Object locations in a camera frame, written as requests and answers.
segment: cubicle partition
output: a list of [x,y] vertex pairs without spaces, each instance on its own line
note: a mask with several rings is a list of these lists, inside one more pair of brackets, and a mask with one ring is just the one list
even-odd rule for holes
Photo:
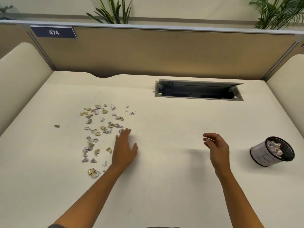
[[[22,31],[12,32],[13,37],[2,36],[5,41],[32,40],[54,70],[89,72],[98,77],[126,73],[261,80],[271,77],[292,55],[304,53],[304,32],[298,31],[30,21],[1,23],[0,30],[14,26]],[[72,26],[77,38],[38,37],[31,25]],[[28,36],[19,38],[17,34]]]

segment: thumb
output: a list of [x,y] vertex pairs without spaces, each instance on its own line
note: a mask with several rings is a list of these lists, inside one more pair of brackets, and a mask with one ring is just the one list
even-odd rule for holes
[[138,149],[137,144],[134,143],[132,151],[135,152],[135,153],[137,153],[137,149]]
[[211,150],[211,149],[216,149],[216,148],[217,148],[216,145],[214,144],[214,142],[211,141],[210,139],[207,138],[207,139],[206,139],[206,142],[207,142],[207,144],[208,144],[210,150]]

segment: white desk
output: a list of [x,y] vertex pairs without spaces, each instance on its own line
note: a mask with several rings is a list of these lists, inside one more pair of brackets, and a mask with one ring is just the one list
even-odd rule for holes
[[[215,80],[54,72],[0,137],[1,227],[47,227],[96,181],[87,170],[111,163],[105,149],[113,148],[117,128],[98,137],[98,163],[81,162],[85,138],[94,135],[84,130],[86,118],[79,113],[97,103],[116,106],[139,150],[94,227],[231,227],[203,145],[205,132],[221,134],[230,145],[232,171],[265,227],[303,227],[304,140],[265,82],[216,79],[244,82],[244,101],[218,101],[156,98],[159,79]],[[135,115],[125,113],[127,105]],[[108,114],[92,117],[92,129],[117,122],[107,108]],[[294,161],[257,165],[249,149],[268,136],[289,142]]]

